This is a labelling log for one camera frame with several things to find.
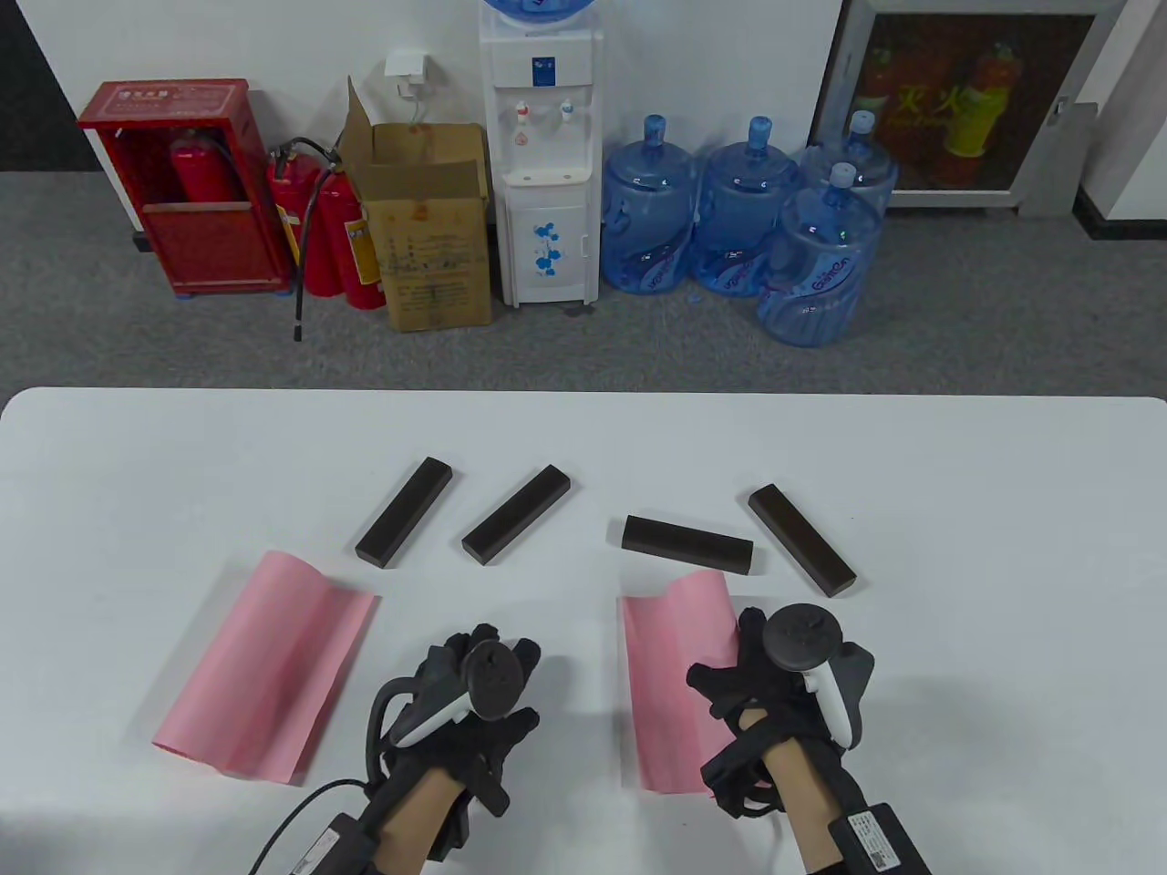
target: gray carpet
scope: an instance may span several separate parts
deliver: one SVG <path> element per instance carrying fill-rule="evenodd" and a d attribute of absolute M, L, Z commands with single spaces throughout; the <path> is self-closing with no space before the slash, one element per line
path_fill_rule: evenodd
<path fill-rule="evenodd" d="M 1167 394 L 1167 243 L 1071 218 L 893 217 L 851 335 L 813 351 L 693 288 L 418 335 L 309 299 L 295 345 L 289 301 L 176 302 L 130 233 L 100 174 L 0 174 L 0 404 L 34 385 Z"/>

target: water dispenser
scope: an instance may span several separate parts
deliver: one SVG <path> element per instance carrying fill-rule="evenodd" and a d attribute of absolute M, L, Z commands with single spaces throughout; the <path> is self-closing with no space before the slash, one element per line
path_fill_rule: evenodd
<path fill-rule="evenodd" d="M 592 0 L 487 0 L 480 37 L 506 303 L 600 293 L 603 33 Z"/>

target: hand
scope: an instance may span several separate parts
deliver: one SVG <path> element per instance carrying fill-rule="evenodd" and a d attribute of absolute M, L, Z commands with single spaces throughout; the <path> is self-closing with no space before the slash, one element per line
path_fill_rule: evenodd
<path fill-rule="evenodd" d="M 858 785 L 843 769 L 843 748 L 831 740 L 818 701 L 806 692 L 802 676 L 780 668 L 767 656 L 764 626 L 761 610 L 746 609 L 738 621 L 738 665 L 711 668 L 697 664 L 689 670 L 689 686 L 710 700 L 710 714 L 725 720 L 736 736 L 701 768 L 701 778 L 731 817 L 784 811 L 762 760 L 778 744 L 797 738 L 840 803 L 861 799 Z"/>
<path fill-rule="evenodd" d="M 802 676 L 783 671 L 766 653 L 762 630 L 766 615 L 747 608 L 738 620 L 738 665 L 711 668 L 698 663 L 689 670 L 685 682 L 710 700 L 710 714 L 725 720 L 734 735 L 761 722 L 742 726 L 747 710 L 764 710 L 767 722 L 785 738 L 823 738 L 831 733 L 813 694 L 806 692 Z"/>
<path fill-rule="evenodd" d="M 442 648 L 432 648 L 426 662 L 418 666 L 407 692 L 417 695 L 433 681 L 435 673 L 446 673 L 446 677 L 449 672 L 461 673 L 467 657 L 475 648 L 497 640 L 498 630 L 483 624 L 469 635 L 450 637 Z M 531 672 L 539 664 L 539 645 L 524 638 L 515 645 L 513 653 L 522 667 L 525 687 Z M 380 735 L 385 706 L 387 701 L 378 696 L 370 722 L 370 736 L 379 736 L 373 747 L 379 785 L 386 780 L 380 771 L 383 763 L 389 779 L 396 775 L 421 776 L 429 769 L 441 769 L 466 788 L 450 810 L 429 854 L 431 860 L 441 861 L 450 849 L 466 845 L 469 836 L 468 807 L 473 798 L 477 797 L 495 817 L 502 817 L 506 811 L 510 798 L 499 783 L 503 763 L 515 746 L 539 724 L 539 715 L 531 708 L 523 708 L 501 720 L 487 721 L 471 713 L 459 723 L 447 723 L 412 747 L 397 748 L 390 742 L 387 733 Z M 400 716 L 406 715 L 411 707 L 413 706 L 407 705 Z M 370 776 L 370 784 L 376 782 Z M 371 786 L 370 796 L 377 789 L 378 786 Z"/>

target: blue sticker on dispenser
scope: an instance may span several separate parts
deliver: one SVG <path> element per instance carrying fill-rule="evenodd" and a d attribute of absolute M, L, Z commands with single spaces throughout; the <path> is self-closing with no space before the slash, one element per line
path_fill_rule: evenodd
<path fill-rule="evenodd" d="M 531 78 L 537 89 L 555 86 L 555 60 L 553 57 L 531 58 Z"/>

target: pink paper sheet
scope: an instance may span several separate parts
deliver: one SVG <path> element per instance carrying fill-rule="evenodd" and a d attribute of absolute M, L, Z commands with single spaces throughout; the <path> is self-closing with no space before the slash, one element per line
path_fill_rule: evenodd
<path fill-rule="evenodd" d="M 657 793 L 707 793 L 701 766 L 733 733 L 685 684 L 693 663 L 738 662 L 738 621 L 721 572 L 698 572 L 658 598 L 624 598 L 624 639 L 641 783 Z"/>
<path fill-rule="evenodd" d="M 377 597 L 268 553 L 154 744 L 236 777 L 303 777 Z"/>

